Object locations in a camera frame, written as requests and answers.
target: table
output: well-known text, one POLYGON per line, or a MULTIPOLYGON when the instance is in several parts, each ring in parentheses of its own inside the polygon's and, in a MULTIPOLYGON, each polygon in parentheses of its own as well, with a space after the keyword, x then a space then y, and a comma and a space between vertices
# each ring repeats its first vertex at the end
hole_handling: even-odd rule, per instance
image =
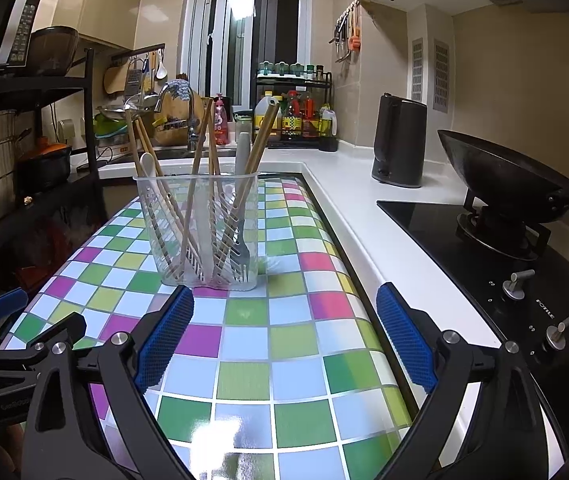
MULTIPOLYGON (((196 478, 373 480, 410 426, 397 381, 334 241, 302 181, 260 180, 258 286, 195 288, 193 319, 145 398, 196 478)), ((70 312, 78 347, 130 331, 173 287, 161 283, 138 199, 42 288, 1 348, 70 312)), ((135 468, 92 385, 118 462, 135 468)))

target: gas stove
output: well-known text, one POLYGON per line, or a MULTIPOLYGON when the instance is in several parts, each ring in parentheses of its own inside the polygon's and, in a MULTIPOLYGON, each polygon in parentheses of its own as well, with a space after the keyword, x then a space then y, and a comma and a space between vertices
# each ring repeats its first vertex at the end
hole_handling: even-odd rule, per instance
POLYGON ((515 341, 569 455, 569 262, 543 226, 504 226, 472 206, 378 202, 450 277, 495 334, 515 341))

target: white countertop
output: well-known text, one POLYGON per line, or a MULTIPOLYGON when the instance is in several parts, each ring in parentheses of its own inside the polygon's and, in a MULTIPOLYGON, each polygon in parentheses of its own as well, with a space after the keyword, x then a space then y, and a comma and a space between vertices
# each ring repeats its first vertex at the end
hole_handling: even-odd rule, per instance
MULTIPOLYGON (((232 164, 222 158, 220 163, 232 164)), ((327 216, 357 276, 375 306, 380 285, 392 282, 412 308, 424 310, 442 330, 454 329, 471 344, 498 347, 499 339, 474 306, 437 264, 395 224, 376 200, 462 204, 466 186, 448 164, 427 161, 423 186, 407 189, 371 177, 373 150, 341 142, 336 153, 317 150, 266 150, 260 171, 301 173, 327 216)), ((192 159, 164 160, 165 173, 187 173, 192 159)), ((103 179, 133 176, 133 163, 100 169, 103 179)), ((455 459, 475 407, 479 386, 467 389, 456 425, 442 454, 443 463, 455 459)), ((413 386, 419 404, 424 390, 413 386)), ((545 416, 550 476, 563 459, 545 416)))

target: vent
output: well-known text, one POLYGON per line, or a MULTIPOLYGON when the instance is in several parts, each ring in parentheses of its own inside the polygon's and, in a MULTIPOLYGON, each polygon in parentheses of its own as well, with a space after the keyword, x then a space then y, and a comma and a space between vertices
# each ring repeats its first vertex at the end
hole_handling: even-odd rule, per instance
POLYGON ((449 45, 438 40, 435 40, 433 110, 449 111, 449 45))
POLYGON ((413 60, 411 69, 411 99, 422 101, 422 75, 424 49, 422 38, 413 42, 413 60))

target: black wok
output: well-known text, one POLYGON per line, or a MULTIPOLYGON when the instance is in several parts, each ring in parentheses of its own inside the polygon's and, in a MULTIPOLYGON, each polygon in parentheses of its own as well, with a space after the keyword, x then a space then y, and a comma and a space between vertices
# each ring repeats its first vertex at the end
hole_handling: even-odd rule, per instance
POLYGON ((449 130, 438 134, 467 187, 504 216, 545 223, 569 209, 569 179, 552 168, 488 140, 449 130))

